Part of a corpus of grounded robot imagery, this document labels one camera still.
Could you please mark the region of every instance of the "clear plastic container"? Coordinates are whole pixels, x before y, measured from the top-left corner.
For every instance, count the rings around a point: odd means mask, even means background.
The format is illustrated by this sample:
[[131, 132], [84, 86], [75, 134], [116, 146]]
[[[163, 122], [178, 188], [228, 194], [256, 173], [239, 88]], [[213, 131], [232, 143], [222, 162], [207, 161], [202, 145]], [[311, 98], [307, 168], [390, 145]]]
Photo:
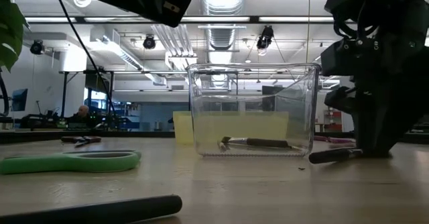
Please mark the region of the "clear plastic container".
[[317, 64], [189, 66], [196, 151], [203, 156], [309, 154], [319, 72]]

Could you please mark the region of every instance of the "computer monitor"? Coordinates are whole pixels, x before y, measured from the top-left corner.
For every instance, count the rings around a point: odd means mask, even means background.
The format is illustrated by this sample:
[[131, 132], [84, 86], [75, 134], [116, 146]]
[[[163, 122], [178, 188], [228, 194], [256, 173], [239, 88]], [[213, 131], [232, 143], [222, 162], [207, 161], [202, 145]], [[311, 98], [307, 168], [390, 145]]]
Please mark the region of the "computer monitor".
[[28, 89], [15, 90], [12, 93], [12, 111], [25, 111]]

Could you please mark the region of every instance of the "table surface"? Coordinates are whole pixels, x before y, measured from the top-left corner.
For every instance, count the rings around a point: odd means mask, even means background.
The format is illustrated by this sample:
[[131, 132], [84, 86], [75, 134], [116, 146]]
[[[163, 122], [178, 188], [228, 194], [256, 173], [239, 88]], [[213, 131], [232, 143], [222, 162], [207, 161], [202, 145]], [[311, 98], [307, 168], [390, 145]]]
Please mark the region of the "table surface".
[[[178, 194], [177, 215], [148, 223], [429, 223], [427, 146], [398, 144], [392, 159], [317, 166], [306, 158], [202, 158], [174, 139], [104, 138], [81, 148], [125, 149], [142, 152], [139, 168], [0, 176], [0, 215]], [[35, 142], [0, 146], [0, 158], [72, 150]]]

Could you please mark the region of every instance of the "green scissors handle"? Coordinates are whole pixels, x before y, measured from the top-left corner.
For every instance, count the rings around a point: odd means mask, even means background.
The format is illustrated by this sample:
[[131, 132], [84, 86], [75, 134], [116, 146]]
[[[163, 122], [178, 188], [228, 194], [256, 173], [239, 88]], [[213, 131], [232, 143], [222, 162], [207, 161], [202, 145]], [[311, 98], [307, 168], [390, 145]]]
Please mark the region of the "green scissors handle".
[[66, 152], [44, 156], [16, 156], [0, 161], [0, 174], [34, 172], [118, 172], [135, 168], [141, 153], [133, 150]]

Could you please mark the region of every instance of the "air duct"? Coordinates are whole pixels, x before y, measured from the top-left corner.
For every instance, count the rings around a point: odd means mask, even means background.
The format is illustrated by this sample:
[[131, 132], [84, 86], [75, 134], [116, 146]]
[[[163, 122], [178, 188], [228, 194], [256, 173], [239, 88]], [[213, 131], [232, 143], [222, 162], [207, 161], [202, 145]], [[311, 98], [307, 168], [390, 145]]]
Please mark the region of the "air duct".
[[[202, 0], [205, 15], [240, 15], [243, 12], [244, 0]], [[208, 60], [213, 64], [227, 64], [231, 62], [235, 42], [236, 29], [208, 29], [206, 30]], [[216, 87], [227, 85], [213, 79]]]

